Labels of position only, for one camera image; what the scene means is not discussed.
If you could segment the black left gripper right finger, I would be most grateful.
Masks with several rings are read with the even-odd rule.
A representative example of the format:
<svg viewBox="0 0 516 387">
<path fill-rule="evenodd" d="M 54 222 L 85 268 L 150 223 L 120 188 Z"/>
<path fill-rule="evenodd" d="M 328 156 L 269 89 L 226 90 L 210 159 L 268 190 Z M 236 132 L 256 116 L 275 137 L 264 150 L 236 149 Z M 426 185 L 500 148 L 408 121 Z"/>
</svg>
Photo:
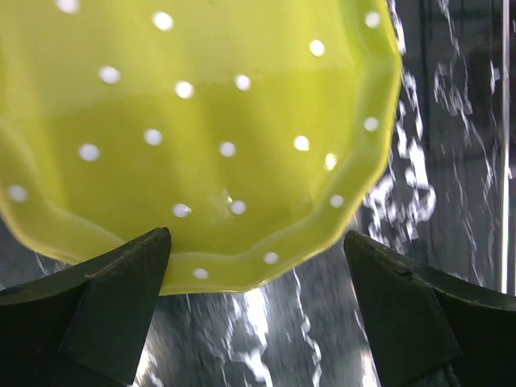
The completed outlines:
<svg viewBox="0 0 516 387">
<path fill-rule="evenodd" d="M 383 386 L 513 386 L 515 298 L 357 231 L 344 252 Z"/>
</svg>

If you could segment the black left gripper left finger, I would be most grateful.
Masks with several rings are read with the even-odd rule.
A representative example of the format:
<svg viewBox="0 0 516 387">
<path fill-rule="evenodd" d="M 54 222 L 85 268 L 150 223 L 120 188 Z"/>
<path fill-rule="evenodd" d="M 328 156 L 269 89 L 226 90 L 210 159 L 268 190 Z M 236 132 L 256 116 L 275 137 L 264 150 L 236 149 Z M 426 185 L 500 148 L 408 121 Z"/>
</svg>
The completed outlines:
<svg viewBox="0 0 516 387">
<path fill-rule="evenodd" d="M 1 292 L 3 386 L 129 386 L 168 266 L 156 228 L 115 250 Z"/>
</svg>

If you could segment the green polka dot plate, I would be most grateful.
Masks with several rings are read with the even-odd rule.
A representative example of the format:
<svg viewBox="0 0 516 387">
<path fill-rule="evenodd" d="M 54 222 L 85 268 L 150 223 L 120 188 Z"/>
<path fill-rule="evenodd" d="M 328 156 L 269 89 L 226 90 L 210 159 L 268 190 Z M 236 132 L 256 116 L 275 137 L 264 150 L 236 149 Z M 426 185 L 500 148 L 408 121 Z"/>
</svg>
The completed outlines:
<svg viewBox="0 0 516 387">
<path fill-rule="evenodd" d="M 1 218 L 79 264 L 154 228 L 161 292 L 245 292 L 327 250 L 389 160 L 386 1 L 4 1 Z"/>
</svg>

